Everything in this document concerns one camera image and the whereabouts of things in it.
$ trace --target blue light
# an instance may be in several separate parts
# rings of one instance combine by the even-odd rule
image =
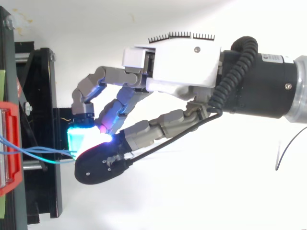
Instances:
[[[90,128],[70,127],[67,130],[67,137],[69,150],[77,152],[75,158],[96,145],[112,140],[109,134],[100,133],[97,126]]]

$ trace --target red plastic part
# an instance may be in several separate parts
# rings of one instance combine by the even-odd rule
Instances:
[[[18,105],[10,102],[0,102],[0,109],[7,109],[5,112],[6,121],[6,139],[14,145],[20,147],[20,131],[19,131],[19,109]],[[14,152],[15,149],[7,148],[8,152]],[[23,180],[21,154],[8,155],[8,172],[12,182],[5,187],[0,188],[0,196],[10,192],[19,185]]]

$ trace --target white wall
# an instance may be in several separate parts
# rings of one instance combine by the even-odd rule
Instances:
[[[250,35],[262,53],[307,55],[306,3],[301,0],[1,4],[11,12],[17,9],[17,40],[35,40],[37,48],[48,46],[57,54],[57,102],[62,107],[70,106],[71,92],[88,73],[100,65],[119,67],[124,47],[172,30],[216,34],[223,49]],[[96,113],[118,89],[108,87],[94,100]],[[125,126],[184,105],[156,93],[137,105]],[[225,114],[120,177],[94,186],[78,183],[74,166],[63,165],[63,214],[52,220],[42,215],[41,224],[29,229],[307,229],[307,134],[297,138],[280,170],[274,170],[278,142],[283,149],[302,127],[285,119]]]

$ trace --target label sticker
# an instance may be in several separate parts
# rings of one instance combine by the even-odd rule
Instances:
[[[283,57],[281,55],[274,55],[274,54],[261,54],[261,55],[262,55],[262,61],[283,63]]]
[[[288,57],[288,56],[283,56],[283,61],[285,62],[285,63],[294,63],[293,62],[293,59],[291,59],[290,57]]]

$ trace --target coiled black cable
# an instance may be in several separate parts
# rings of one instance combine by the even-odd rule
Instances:
[[[239,60],[221,80],[208,102],[210,113],[223,114],[223,107],[233,89],[243,80],[258,54],[258,43],[253,37],[245,36],[236,40],[231,50],[242,53]]]

